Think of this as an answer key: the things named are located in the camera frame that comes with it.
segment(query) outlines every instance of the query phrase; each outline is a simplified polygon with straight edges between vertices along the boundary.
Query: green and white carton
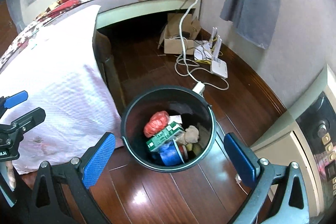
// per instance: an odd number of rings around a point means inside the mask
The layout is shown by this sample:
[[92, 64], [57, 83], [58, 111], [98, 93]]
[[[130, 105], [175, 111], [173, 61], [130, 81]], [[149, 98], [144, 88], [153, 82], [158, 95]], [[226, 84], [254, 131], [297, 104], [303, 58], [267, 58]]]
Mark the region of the green and white carton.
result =
[[146, 142], [150, 152], [156, 152], [165, 142], [172, 140], [175, 136], [183, 133], [183, 128], [177, 122], [171, 122], [163, 130]]

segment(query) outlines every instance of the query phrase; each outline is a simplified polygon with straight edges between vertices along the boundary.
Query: white cable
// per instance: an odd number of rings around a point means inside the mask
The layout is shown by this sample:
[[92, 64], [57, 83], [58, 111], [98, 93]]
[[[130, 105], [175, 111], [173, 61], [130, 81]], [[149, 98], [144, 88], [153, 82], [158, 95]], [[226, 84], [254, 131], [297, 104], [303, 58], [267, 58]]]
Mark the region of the white cable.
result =
[[[187, 40], [187, 39], [186, 39], [185, 37], [183, 37], [183, 35], [182, 35], [182, 23], [183, 23], [183, 20], [185, 19], [185, 17], [187, 16], [187, 14], [189, 14], [191, 8], [194, 7], [194, 6], [197, 4], [198, 1], [199, 1], [199, 0], [195, 0], [195, 2], [194, 2], [193, 4], [190, 5], [190, 7], [187, 9], [187, 11], [184, 13], [184, 15], [182, 16], [182, 18], [181, 18], [181, 20], [180, 20], [180, 23], [179, 23], [178, 28], [179, 28], [179, 35], [180, 35], [179, 38], [181, 39], [181, 44], [182, 44], [182, 54], [179, 55], [179, 57], [176, 59], [176, 62], [175, 62], [175, 71], [177, 72], [178, 75], [181, 75], [181, 76], [190, 76], [190, 77], [191, 77], [194, 81], [196, 81], [197, 83], [200, 82], [200, 81], [197, 80], [197, 79], [192, 75], [192, 72], [193, 72], [193, 71], [195, 71], [195, 70], [197, 70], [197, 69], [202, 69], [202, 70], [205, 70], [205, 71], [207, 71], [207, 72], [209, 72], [209, 73], [211, 73], [211, 72], [210, 72], [209, 70], [207, 70], [207, 69], [204, 69], [204, 68], [199, 67], [199, 64], [196, 63], [196, 62], [194, 62], [193, 60], [186, 59], [186, 50], [185, 50], [185, 45], [184, 45], [184, 41], [183, 41], [183, 39], [185, 39], [185, 40]], [[188, 65], [188, 64], [187, 64], [187, 60], [188, 60], [188, 61], [191, 61], [191, 62], [193, 62], [193, 63], [195, 63], [195, 65]], [[179, 73], [179, 72], [177, 71], [177, 64], [179, 64], [179, 65], [185, 65], [185, 66], [186, 66], [186, 69], [187, 69], [187, 74], [186, 74], [186, 75], [182, 75], [181, 73]], [[191, 66], [191, 67], [197, 67], [197, 68], [194, 68], [194, 69], [192, 69], [191, 71], [189, 71], [189, 66]], [[219, 87], [217, 87], [217, 86], [215, 86], [215, 85], [213, 85], [213, 84], [211, 84], [211, 83], [204, 83], [204, 84], [205, 84], [205, 85], [211, 85], [211, 86], [213, 86], [213, 87], [215, 87], [216, 89], [219, 89], [219, 90], [227, 90], [227, 89], [229, 88], [229, 83], [225, 80], [225, 78], [222, 78], [222, 77], [220, 77], [220, 78], [227, 84], [227, 87], [224, 88], [224, 89], [219, 88]]]
[[[244, 193], [246, 194], [246, 195], [248, 195], [248, 193], [243, 189], [243, 187], [240, 185], [240, 183], [237, 183], [238, 184], [238, 186], [244, 191]], [[257, 218], [255, 219], [255, 224], [257, 224], [257, 222], [258, 222], [258, 215], [257, 215]]]

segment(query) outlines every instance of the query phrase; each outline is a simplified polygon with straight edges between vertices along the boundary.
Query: washing machine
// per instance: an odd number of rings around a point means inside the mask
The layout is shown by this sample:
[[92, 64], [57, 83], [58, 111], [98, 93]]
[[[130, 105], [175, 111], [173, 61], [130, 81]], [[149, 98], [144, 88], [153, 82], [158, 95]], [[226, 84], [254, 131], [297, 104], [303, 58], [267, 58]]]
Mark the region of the washing machine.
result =
[[[273, 164], [298, 162], [310, 217], [323, 216], [336, 195], [336, 76], [328, 65], [251, 149]], [[276, 188], [268, 193], [271, 200]]]

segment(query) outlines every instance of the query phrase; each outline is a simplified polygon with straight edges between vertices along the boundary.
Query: black bucket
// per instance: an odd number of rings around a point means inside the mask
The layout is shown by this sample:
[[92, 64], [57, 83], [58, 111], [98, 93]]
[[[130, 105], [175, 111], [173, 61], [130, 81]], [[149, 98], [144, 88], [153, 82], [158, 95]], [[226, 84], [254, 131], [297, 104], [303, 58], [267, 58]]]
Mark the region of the black bucket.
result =
[[[201, 153], [182, 165], [158, 164], [146, 145], [148, 138], [143, 128], [154, 113], [162, 110], [169, 115], [181, 115], [184, 129], [200, 124], [207, 131], [208, 140]], [[216, 138], [216, 119], [211, 106], [196, 92], [180, 86], [159, 86], [129, 104], [122, 117], [121, 136], [129, 152], [141, 165], [158, 172], [179, 172], [196, 165], [209, 153]]]

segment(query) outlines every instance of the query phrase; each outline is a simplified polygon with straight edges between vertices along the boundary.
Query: cardboard box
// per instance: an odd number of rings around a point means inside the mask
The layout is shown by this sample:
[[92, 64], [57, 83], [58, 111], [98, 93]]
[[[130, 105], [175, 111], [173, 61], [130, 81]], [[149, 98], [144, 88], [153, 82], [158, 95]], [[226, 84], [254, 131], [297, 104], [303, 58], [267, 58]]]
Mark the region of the cardboard box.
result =
[[[159, 40], [159, 47], [164, 44], [165, 54], [181, 54], [182, 44], [181, 39], [174, 39], [173, 37], [179, 36], [179, 23], [184, 14], [168, 14], [168, 23], [161, 33]], [[198, 33], [201, 30], [200, 22], [197, 18], [193, 20], [193, 15], [188, 14], [182, 23], [182, 31], [190, 33], [189, 39], [184, 40], [184, 45], [186, 48], [186, 54], [194, 54], [194, 40], [196, 39]]]
[[172, 140], [175, 136], [183, 132], [183, 128], [177, 122], [171, 122], [163, 130], [154, 135], [146, 142], [150, 152], [155, 152], [165, 142]]

